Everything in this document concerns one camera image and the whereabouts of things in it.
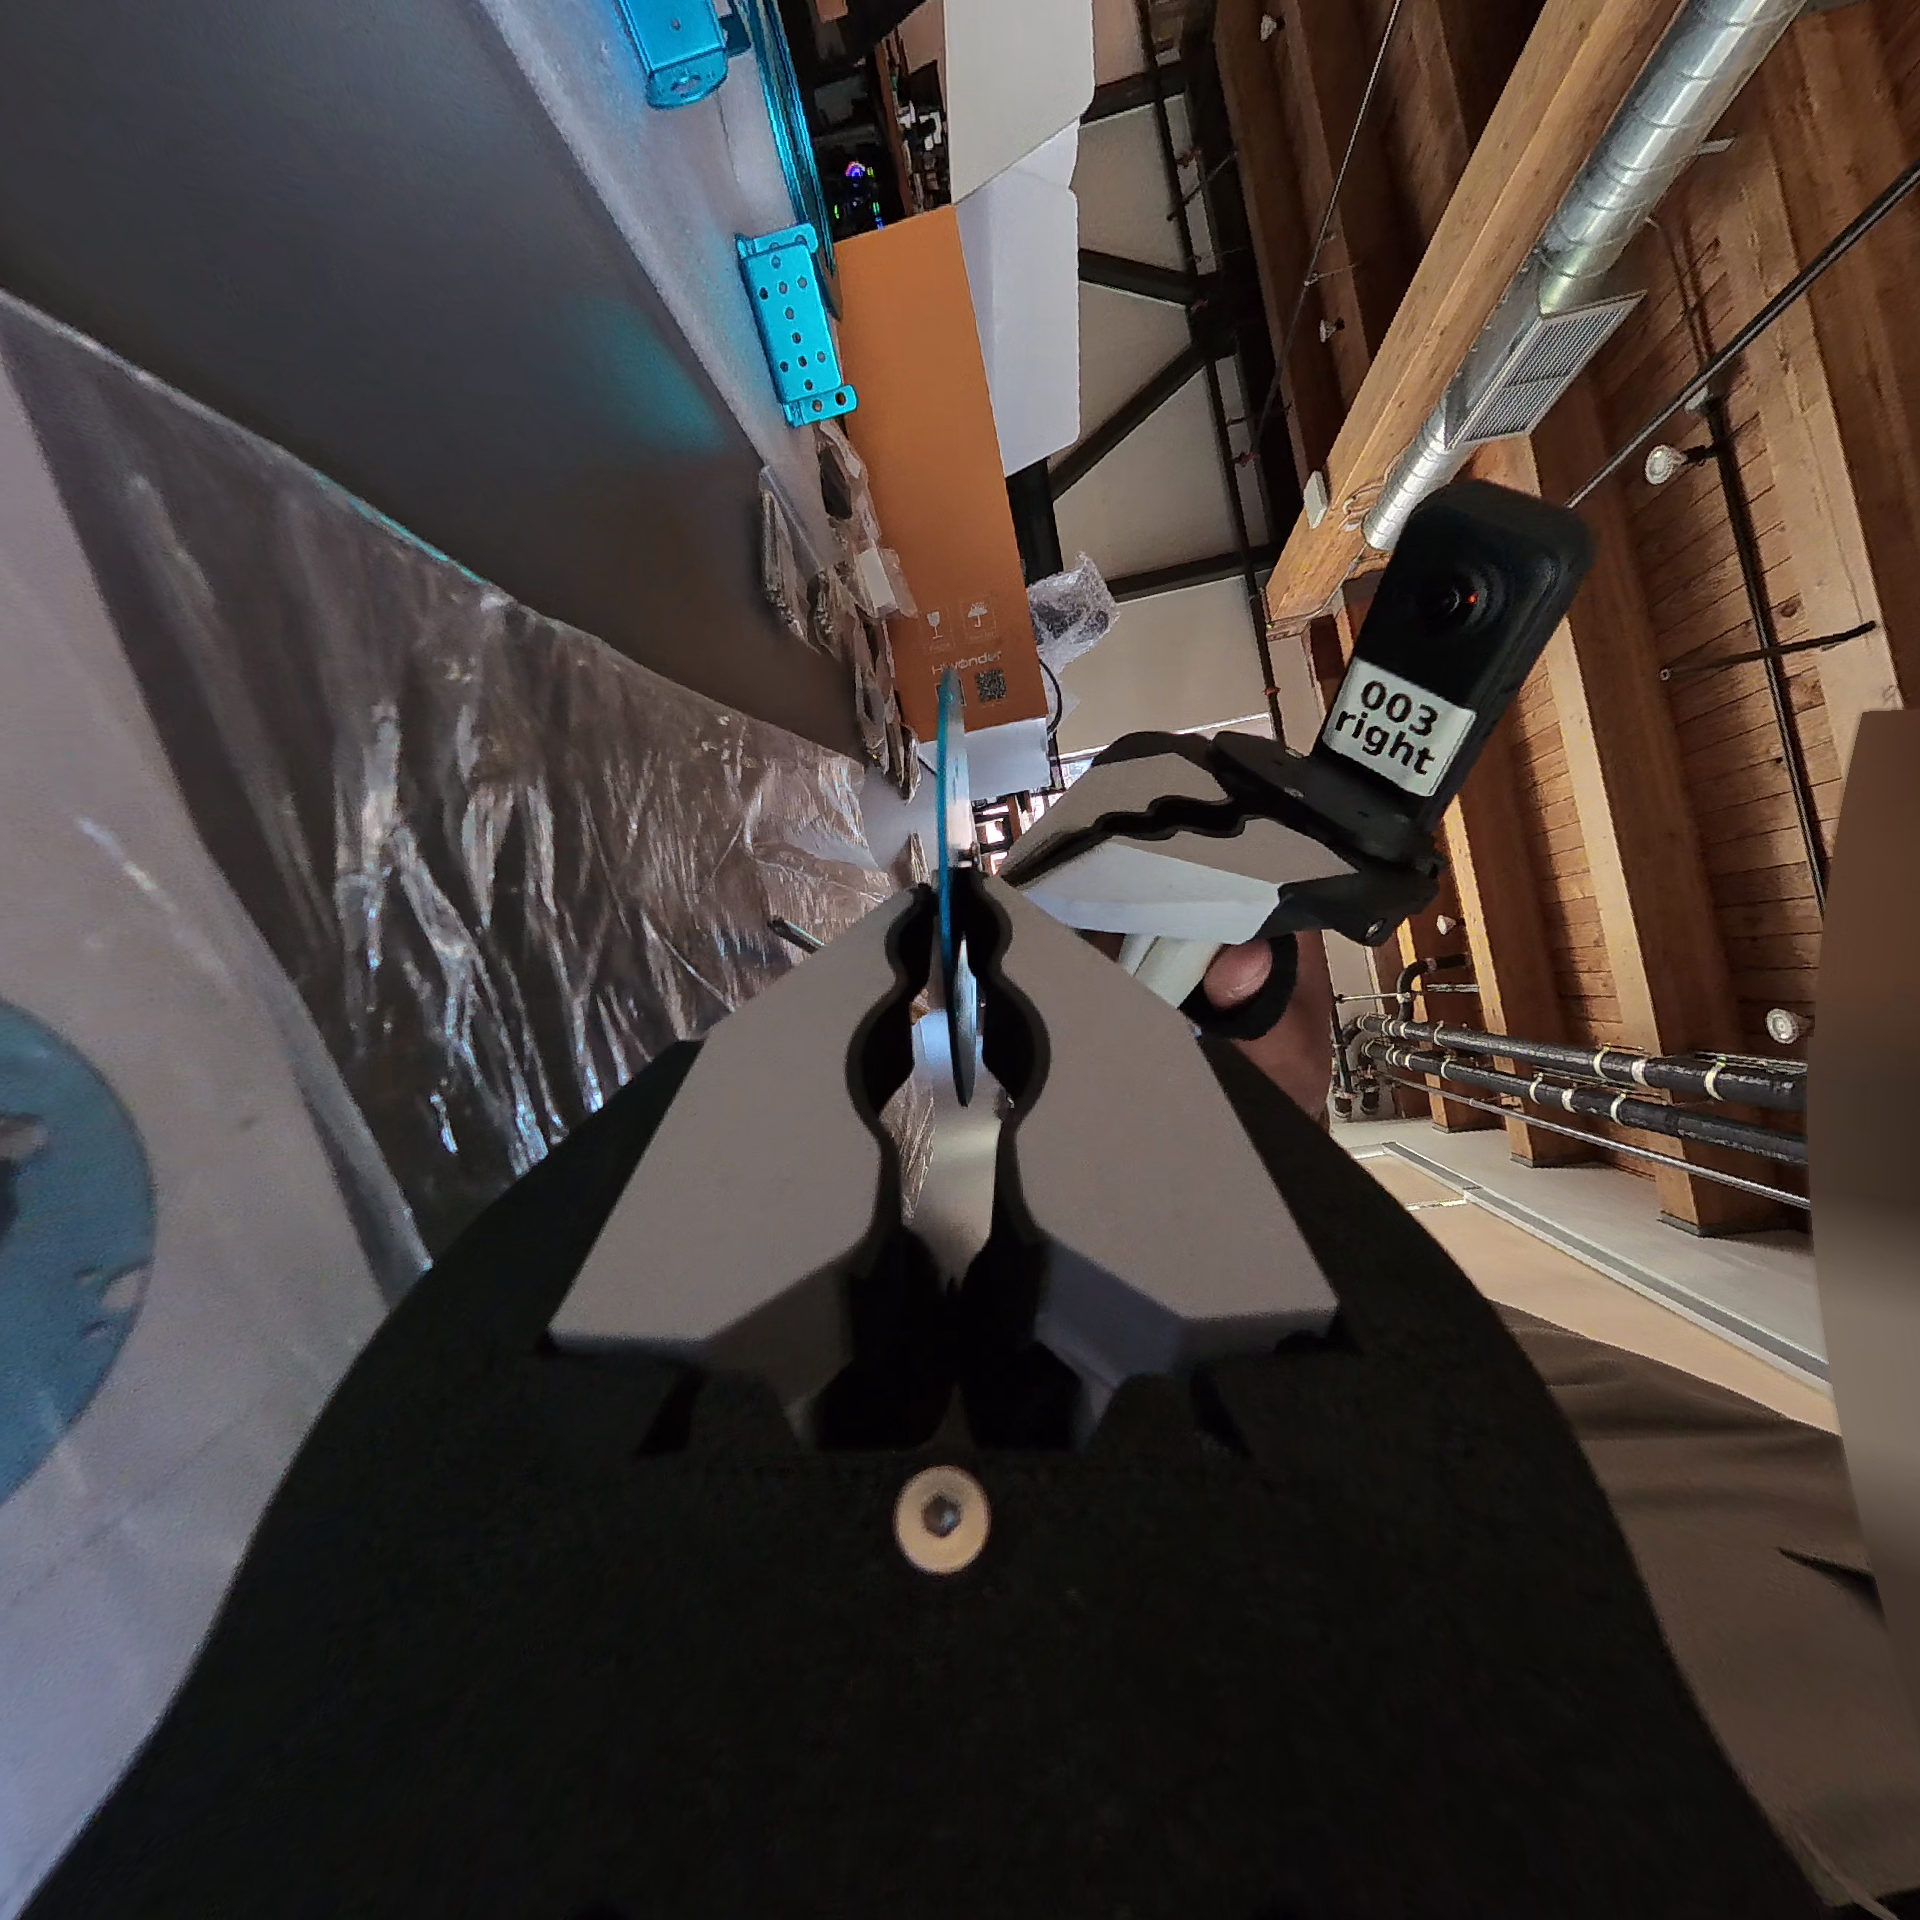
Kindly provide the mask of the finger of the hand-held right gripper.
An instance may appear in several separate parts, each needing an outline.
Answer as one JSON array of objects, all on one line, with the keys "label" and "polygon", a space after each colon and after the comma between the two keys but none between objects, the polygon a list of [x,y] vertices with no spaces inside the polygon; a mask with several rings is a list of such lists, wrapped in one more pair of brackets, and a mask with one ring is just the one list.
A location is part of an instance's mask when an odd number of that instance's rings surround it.
[{"label": "finger of the hand-held right gripper", "polygon": [[999,876],[1069,927],[1242,944],[1285,886],[1343,880],[1354,865],[1289,825],[1246,821],[1234,831],[1111,831],[1076,852],[1056,838],[1007,856]]},{"label": "finger of the hand-held right gripper", "polygon": [[1130,734],[1064,789],[1046,830],[1068,836],[1102,823],[1111,831],[1196,827],[1213,836],[1242,827],[1240,807],[1220,780],[1223,758],[1207,734]]}]

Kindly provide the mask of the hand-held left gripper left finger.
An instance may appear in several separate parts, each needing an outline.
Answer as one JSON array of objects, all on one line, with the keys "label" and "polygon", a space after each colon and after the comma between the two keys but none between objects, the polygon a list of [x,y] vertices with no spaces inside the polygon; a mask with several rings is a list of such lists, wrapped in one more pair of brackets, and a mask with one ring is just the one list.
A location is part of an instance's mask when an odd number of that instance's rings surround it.
[{"label": "hand-held left gripper left finger", "polygon": [[881,1120],[934,933],[929,892],[897,894],[710,1030],[549,1323],[557,1353],[742,1376],[828,1449],[949,1427],[946,1284]]}]

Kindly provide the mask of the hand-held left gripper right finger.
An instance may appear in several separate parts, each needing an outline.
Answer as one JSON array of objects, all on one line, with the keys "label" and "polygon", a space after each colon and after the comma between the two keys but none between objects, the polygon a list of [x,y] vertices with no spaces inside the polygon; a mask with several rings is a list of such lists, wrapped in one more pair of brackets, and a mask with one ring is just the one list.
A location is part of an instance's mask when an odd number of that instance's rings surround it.
[{"label": "hand-held left gripper right finger", "polygon": [[1337,1296],[1190,1023],[996,878],[967,881],[1000,1125],[965,1278],[977,1444],[1084,1444],[1119,1387],[1326,1336]]}]

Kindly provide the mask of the blue round metal plate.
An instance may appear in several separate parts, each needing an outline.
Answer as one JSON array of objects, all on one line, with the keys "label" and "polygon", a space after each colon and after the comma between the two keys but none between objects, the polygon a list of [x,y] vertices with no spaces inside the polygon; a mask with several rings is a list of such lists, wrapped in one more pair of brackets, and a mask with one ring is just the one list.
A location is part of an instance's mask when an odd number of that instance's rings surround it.
[{"label": "blue round metal plate", "polygon": [[975,918],[975,817],[972,804],[965,691],[958,667],[940,680],[934,728],[934,905],[937,975],[946,1017],[950,1084],[967,1108],[975,1092],[980,1057],[977,984],[968,958],[968,929]]}]

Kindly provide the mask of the person's right hand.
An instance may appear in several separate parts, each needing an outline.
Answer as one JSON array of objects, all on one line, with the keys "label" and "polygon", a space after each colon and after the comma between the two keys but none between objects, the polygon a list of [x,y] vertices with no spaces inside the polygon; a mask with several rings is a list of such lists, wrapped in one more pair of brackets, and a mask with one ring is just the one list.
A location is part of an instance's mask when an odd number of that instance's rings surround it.
[{"label": "person's right hand", "polygon": [[[1295,974],[1287,1007],[1257,1038],[1236,1038],[1236,1052],[1279,1088],[1322,1132],[1329,1126],[1334,997],[1321,929],[1293,936]],[[1223,945],[1201,977],[1201,993],[1217,1015],[1257,999],[1277,965],[1277,944]]]}]

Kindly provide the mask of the bubble wrap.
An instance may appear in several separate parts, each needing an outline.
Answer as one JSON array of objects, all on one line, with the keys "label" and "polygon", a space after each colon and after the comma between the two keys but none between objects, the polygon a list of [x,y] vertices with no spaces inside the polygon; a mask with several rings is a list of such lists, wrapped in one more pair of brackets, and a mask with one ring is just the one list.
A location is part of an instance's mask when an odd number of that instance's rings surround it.
[{"label": "bubble wrap", "polygon": [[1039,657],[1054,670],[1096,646],[1118,616],[1118,603],[1088,552],[1076,556],[1071,567],[1031,583],[1026,607]]}]

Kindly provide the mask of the pile of small screw bags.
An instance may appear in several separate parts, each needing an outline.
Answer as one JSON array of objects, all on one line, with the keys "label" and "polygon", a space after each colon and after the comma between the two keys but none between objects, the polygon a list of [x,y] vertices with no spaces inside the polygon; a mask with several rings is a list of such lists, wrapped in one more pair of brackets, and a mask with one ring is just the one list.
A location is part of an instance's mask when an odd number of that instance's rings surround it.
[{"label": "pile of small screw bags", "polygon": [[767,468],[758,473],[758,588],[789,638],[842,664],[852,685],[852,715],[865,761],[900,800],[921,785],[921,736],[904,720],[896,675],[894,624],[918,605],[897,552],[881,542],[872,485],[839,420],[815,422],[829,545],[823,557]]}]

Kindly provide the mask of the orange and white cardboard box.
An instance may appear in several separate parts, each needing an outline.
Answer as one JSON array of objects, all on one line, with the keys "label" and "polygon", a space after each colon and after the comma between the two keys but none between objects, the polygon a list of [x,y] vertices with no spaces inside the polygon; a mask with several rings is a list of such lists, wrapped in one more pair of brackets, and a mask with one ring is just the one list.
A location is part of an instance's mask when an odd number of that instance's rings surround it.
[{"label": "orange and white cardboard box", "polygon": [[1049,781],[1039,667],[1005,477],[1076,444],[1076,129],[1089,1],[944,5],[946,207],[833,245],[847,431],[918,605],[894,624],[904,725],[965,685],[977,797]]}]

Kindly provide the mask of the clear plastic bag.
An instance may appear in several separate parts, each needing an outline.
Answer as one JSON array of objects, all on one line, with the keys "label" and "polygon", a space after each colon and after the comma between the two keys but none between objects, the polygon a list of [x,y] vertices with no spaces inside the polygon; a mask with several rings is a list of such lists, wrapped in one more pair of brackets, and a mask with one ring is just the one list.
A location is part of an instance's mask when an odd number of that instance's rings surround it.
[{"label": "clear plastic bag", "polygon": [[535,612],[5,297],[186,813],[430,1254],[896,881],[858,767]]}]

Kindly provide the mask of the black insulated pipe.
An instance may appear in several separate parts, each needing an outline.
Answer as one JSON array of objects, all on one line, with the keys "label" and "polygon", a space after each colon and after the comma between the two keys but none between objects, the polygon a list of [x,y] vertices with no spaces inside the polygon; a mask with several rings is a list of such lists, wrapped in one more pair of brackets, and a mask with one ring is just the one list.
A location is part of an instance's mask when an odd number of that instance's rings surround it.
[{"label": "black insulated pipe", "polygon": [[1599,1084],[1557,1080],[1546,1075],[1518,1075],[1472,1065],[1463,1057],[1423,1046],[1400,1046],[1368,1038],[1359,1052],[1381,1077],[1442,1092],[1479,1112],[1525,1120],[1543,1129],[1566,1132],[1560,1118],[1607,1123],[1634,1134],[1709,1145],[1754,1160],[1805,1167],[1809,1163],[1802,1134],[1733,1118],[1721,1110],[1672,1105],[1634,1089]]},{"label": "black insulated pipe", "polygon": [[1409,1048],[1450,1052],[1472,1060],[1509,1060],[1526,1075],[1578,1071],[1612,1088],[1655,1088],[1704,1096],[1769,1112],[1801,1115],[1807,1108],[1807,1069],[1725,1052],[1645,1054],[1634,1046],[1575,1046],[1546,1040],[1513,1040],[1470,1027],[1417,1022],[1397,1015],[1362,1015],[1352,1023],[1362,1040]]}]

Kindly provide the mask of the person's beige jacket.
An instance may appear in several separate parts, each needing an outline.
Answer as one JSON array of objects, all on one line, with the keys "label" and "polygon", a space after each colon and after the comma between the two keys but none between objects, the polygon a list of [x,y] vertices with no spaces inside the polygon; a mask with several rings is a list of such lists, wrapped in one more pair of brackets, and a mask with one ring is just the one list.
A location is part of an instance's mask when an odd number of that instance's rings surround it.
[{"label": "person's beige jacket", "polygon": [[1916,1916],[1916,1723],[1836,1432],[1500,1308],[1591,1461],[1672,1659],[1817,1891]]}]

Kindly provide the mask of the assembly guide paper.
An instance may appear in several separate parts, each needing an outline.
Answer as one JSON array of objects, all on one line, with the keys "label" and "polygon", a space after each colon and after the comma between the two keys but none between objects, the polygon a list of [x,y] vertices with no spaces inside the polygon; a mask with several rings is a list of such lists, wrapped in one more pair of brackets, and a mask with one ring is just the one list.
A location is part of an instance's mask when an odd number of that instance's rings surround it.
[{"label": "assembly guide paper", "polygon": [[5,1732],[156,1711],[382,1318],[340,1115],[5,385]]}]

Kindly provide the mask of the white foam sheet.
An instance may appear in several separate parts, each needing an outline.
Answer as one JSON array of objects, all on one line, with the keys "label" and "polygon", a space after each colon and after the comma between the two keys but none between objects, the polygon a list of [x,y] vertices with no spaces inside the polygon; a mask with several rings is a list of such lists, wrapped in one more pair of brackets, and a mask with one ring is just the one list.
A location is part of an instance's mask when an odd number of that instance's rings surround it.
[{"label": "white foam sheet", "polygon": [[776,403],[735,239],[796,221],[754,60],[708,99],[657,109],[614,5],[485,1],[793,520],[824,537],[818,449]]}]

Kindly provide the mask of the silver spiral air duct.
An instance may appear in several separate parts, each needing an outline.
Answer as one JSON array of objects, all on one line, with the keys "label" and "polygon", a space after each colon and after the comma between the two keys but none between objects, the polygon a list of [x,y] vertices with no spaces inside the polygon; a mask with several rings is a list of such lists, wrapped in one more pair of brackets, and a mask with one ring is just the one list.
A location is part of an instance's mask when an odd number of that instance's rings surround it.
[{"label": "silver spiral air duct", "polygon": [[1530,433],[1641,289],[1616,275],[1664,191],[1801,13],[1686,1],[1480,327],[1359,529],[1388,552],[1421,499],[1480,446]]}]

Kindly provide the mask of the blue L bracket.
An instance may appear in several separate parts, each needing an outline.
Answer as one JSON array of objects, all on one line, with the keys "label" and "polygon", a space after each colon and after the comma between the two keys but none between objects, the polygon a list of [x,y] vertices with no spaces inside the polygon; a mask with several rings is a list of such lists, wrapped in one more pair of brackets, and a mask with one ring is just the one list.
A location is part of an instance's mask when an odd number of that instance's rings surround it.
[{"label": "blue L bracket", "polygon": [[832,334],[829,260],[818,231],[796,223],[738,236],[735,265],[783,420],[805,427],[849,415],[857,392]]}]

